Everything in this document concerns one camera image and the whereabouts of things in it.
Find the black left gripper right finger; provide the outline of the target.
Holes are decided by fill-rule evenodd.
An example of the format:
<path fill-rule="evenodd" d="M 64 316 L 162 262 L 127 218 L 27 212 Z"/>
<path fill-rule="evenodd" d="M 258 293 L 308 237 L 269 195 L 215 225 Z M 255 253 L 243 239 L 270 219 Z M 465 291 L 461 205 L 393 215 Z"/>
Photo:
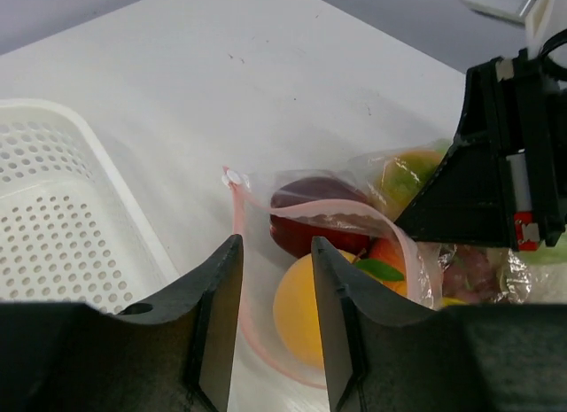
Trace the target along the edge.
<path fill-rule="evenodd" d="M 563 411 L 566 308 L 476 305 L 438 311 L 312 243 L 334 411 Z"/>

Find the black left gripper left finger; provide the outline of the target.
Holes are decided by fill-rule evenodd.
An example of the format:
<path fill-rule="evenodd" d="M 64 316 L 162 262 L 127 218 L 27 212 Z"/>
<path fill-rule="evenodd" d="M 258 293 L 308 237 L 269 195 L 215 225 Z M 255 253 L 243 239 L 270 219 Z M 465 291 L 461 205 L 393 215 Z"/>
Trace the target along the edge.
<path fill-rule="evenodd" d="M 244 243 L 122 312 L 79 302 L 1 306 L 4 411 L 225 411 Z"/>

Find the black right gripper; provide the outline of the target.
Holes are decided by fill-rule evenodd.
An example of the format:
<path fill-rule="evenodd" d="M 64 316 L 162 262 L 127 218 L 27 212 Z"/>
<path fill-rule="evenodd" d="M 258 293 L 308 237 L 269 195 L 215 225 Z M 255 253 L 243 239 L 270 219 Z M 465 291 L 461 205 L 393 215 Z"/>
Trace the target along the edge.
<path fill-rule="evenodd" d="M 415 241 L 535 251 L 566 230 L 566 70 L 520 50 L 466 74 L 434 175 L 395 223 Z"/>

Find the fake peach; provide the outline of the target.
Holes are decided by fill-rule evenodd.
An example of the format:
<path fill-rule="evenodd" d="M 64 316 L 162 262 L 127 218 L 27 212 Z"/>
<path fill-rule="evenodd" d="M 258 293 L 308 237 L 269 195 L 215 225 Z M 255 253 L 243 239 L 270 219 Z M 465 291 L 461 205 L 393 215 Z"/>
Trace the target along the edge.
<path fill-rule="evenodd" d="M 403 275 L 403 279 L 400 281 L 386 281 L 377 276 L 374 276 L 374 278 L 400 296 L 408 296 L 405 260 L 398 244 L 389 239 L 377 238 L 369 251 L 368 258 L 381 261 L 398 270 Z"/>

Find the fake orange fruit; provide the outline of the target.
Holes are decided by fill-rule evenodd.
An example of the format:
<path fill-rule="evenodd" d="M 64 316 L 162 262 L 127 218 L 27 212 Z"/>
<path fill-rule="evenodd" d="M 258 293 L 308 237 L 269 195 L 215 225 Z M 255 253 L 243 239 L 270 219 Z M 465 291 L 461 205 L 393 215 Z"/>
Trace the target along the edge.
<path fill-rule="evenodd" d="M 277 287 L 273 318 L 287 350 L 307 366 L 323 370 L 312 254 L 297 259 Z"/>

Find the clear zip top bag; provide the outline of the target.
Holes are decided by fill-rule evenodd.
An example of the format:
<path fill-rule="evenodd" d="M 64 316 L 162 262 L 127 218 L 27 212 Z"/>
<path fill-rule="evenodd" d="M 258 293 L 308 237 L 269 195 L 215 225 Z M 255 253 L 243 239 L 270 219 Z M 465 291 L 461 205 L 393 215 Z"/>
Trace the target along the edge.
<path fill-rule="evenodd" d="M 245 241 L 240 325 L 269 366 L 326 386 L 311 243 L 326 238 L 372 279 L 422 306 L 522 303 L 531 267 L 502 248 L 415 243 L 394 226 L 447 152 L 436 142 L 372 152 L 339 169 L 243 174 L 226 168 L 234 229 Z"/>

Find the fake dark red apple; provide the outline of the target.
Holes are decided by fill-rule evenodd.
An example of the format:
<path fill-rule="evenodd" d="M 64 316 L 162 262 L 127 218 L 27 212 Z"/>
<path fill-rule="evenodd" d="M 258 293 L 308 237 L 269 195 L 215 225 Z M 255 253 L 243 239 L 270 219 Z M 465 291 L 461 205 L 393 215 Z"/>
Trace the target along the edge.
<path fill-rule="evenodd" d="M 359 189 L 336 177 L 310 176 L 288 183 L 277 190 L 270 206 L 282 208 L 311 203 L 323 199 L 343 199 L 367 205 L 367 196 Z M 311 253 L 313 237 L 325 237 L 336 248 L 351 254 L 369 249 L 370 236 L 347 228 L 343 214 L 319 213 L 290 219 L 271 214 L 270 235 L 284 251 L 296 258 Z"/>

